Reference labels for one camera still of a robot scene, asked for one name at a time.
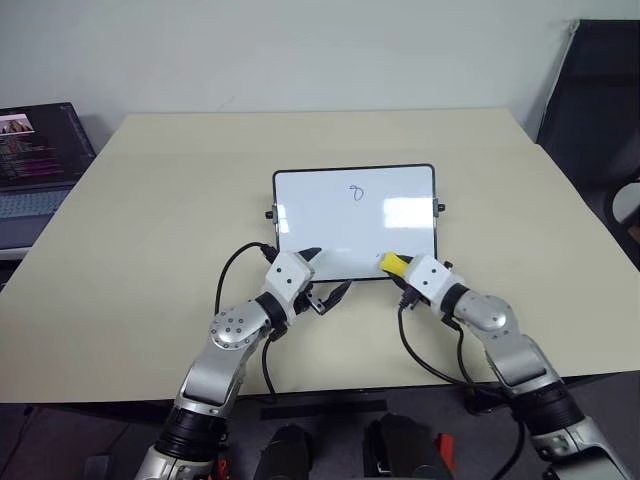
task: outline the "cable connector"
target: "cable connector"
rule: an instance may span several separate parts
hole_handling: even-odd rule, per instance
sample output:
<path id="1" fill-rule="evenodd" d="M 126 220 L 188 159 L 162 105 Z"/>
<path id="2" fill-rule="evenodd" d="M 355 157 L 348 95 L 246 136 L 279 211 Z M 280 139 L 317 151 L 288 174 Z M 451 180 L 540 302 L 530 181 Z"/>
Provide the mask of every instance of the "cable connector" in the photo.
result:
<path id="1" fill-rule="evenodd" d="M 263 243 L 260 246 L 260 250 L 264 254 L 265 258 L 267 259 L 267 262 L 269 263 L 273 263 L 276 257 L 278 256 L 278 249 L 276 247 L 269 245 L 268 243 Z"/>
<path id="2" fill-rule="evenodd" d="M 420 301 L 422 298 L 422 294 L 412 286 L 409 286 L 403 293 L 402 298 L 400 298 L 400 308 L 405 309 L 407 307 L 413 308 L 416 303 Z"/>
<path id="3" fill-rule="evenodd" d="M 282 328 L 279 328 L 277 330 L 276 329 L 271 330 L 271 333 L 269 334 L 268 338 L 273 343 L 279 340 L 280 338 L 282 338 L 285 333 L 287 333 L 287 327 L 283 326 Z"/>
<path id="4" fill-rule="evenodd" d="M 442 323 L 444 323 L 447 327 L 452 328 L 456 332 L 462 330 L 462 327 L 456 323 L 456 321 L 453 319 L 453 315 L 451 315 L 450 313 L 445 313 L 442 316 L 441 320 Z"/>

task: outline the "red component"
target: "red component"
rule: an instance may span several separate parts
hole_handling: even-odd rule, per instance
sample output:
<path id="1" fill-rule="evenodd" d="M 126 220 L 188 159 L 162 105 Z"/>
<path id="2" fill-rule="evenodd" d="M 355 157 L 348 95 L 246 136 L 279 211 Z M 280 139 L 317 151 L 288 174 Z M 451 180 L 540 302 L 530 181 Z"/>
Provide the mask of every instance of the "red component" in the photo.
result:
<path id="1" fill-rule="evenodd" d="M 218 460 L 215 475 L 209 475 L 209 480 L 229 480 L 229 461 L 226 458 Z"/>
<path id="2" fill-rule="evenodd" d="M 451 472 L 455 472 L 458 467 L 456 467 L 456 464 L 453 461 L 453 435 L 440 433 L 433 443 L 436 445 L 440 455 L 442 455 L 442 459 L 444 460 L 444 463 L 447 464 L 449 470 Z"/>

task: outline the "laptop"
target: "laptop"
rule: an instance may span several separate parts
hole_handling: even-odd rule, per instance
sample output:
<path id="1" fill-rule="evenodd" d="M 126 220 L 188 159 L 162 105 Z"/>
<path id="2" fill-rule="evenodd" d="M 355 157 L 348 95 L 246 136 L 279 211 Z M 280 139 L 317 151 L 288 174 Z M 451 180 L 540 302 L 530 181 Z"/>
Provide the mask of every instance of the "laptop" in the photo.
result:
<path id="1" fill-rule="evenodd" d="M 95 156 L 70 103 L 0 109 L 0 260 L 26 255 Z"/>

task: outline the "handwritten drawing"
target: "handwritten drawing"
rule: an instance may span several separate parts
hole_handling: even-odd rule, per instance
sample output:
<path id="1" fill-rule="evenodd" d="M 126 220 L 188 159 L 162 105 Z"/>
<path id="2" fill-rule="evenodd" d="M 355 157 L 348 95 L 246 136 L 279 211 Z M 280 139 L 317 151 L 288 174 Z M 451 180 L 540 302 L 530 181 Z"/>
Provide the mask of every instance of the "handwritten drawing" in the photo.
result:
<path id="1" fill-rule="evenodd" d="M 364 190 L 362 188 L 360 188 L 357 185 L 351 185 L 349 189 L 353 190 L 353 199 L 356 202 L 359 202 L 360 200 L 362 200 L 362 197 L 364 197 Z"/>

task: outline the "black chair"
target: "black chair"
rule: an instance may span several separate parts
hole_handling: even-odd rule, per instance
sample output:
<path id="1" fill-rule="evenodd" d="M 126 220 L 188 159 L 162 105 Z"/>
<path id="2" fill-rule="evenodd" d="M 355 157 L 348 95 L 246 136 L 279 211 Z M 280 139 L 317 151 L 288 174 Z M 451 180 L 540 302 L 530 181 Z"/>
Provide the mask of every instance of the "black chair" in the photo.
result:
<path id="1" fill-rule="evenodd" d="M 537 142 L 640 270 L 635 213 L 613 215 L 618 191 L 640 179 L 640 21 L 581 20 Z"/>

